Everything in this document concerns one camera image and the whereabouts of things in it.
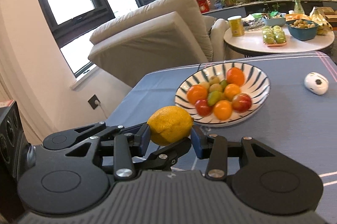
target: speaker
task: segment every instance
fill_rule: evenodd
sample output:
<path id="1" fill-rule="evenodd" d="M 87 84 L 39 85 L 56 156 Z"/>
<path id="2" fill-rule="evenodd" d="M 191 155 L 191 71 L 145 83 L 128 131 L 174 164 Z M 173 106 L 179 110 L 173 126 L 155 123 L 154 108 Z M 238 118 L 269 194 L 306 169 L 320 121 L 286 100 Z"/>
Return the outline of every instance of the speaker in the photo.
<path id="1" fill-rule="evenodd" d="M 16 186 L 19 177 L 34 166 L 34 152 L 23 132 L 16 101 L 0 102 L 0 214 L 8 222 L 24 213 Z"/>

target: blue tablecloth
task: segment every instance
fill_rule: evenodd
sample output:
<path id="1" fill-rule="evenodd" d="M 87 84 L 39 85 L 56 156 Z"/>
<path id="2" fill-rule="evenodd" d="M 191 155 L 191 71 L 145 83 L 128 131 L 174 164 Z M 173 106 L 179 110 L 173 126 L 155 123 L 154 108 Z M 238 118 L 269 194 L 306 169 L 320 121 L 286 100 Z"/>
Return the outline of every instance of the blue tablecloth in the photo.
<path id="1" fill-rule="evenodd" d="M 313 169 L 325 184 L 317 212 L 328 222 L 336 223 L 337 66 L 320 52 L 252 57 L 235 62 L 262 69 L 271 81 L 270 95 L 262 109 L 245 122 L 233 127 L 203 128 L 203 131 L 223 135 L 229 141 L 251 136 Z M 146 75 L 108 118 L 107 125 L 128 127 L 146 122 L 156 110 L 174 105 L 176 89 L 186 78 L 217 63 L 166 69 Z M 329 90 L 325 95 L 317 96 L 304 87 L 304 78 L 310 72 L 320 73 L 329 80 Z M 147 155 L 157 148 L 151 143 Z M 173 170 L 199 169 L 204 172 L 207 162 L 197 159 L 191 149 Z M 228 168 L 230 174 L 236 172 L 239 169 L 237 160 L 229 159 Z"/>

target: power outlet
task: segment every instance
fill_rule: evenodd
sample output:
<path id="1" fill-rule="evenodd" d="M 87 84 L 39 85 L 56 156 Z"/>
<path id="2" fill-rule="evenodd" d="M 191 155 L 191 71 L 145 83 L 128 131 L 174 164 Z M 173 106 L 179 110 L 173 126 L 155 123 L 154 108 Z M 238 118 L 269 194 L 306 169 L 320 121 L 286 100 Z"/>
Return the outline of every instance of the power outlet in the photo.
<path id="1" fill-rule="evenodd" d="M 90 106 L 92 107 L 92 109 L 96 109 L 98 105 L 95 105 L 95 101 L 99 99 L 97 98 L 96 95 L 93 95 L 89 100 L 88 103 L 90 104 Z"/>

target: red apple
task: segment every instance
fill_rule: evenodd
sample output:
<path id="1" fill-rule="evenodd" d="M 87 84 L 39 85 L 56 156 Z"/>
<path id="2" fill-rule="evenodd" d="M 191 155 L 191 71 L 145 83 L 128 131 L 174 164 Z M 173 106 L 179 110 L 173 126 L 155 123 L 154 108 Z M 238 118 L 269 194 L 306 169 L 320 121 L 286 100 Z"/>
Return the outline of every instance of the red apple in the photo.
<path id="1" fill-rule="evenodd" d="M 207 100 L 198 100 L 195 103 L 195 108 L 202 117 L 206 117 L 212 113 L 212 107 L 208 106 Z"/>
<path id="2" fill-rule="evenodd" d="M 234 96 L 232 108 L 235 112 L 244 113 L 252 107 L 252 99 L 245 93 Z"/>

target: lemon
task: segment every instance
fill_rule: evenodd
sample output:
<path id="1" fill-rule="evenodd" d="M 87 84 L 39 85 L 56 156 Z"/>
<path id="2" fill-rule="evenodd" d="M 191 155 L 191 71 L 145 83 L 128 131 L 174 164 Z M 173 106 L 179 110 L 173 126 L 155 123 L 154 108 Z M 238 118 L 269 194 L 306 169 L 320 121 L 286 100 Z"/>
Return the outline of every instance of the lemon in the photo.
<path id="1" fill-rule="evenodd" d="M 193 119 L 178 106 L 165 106 L 157 110 L 148 120 L 151 140 L 160 146 L 177 142 L 190 135 Z"/>

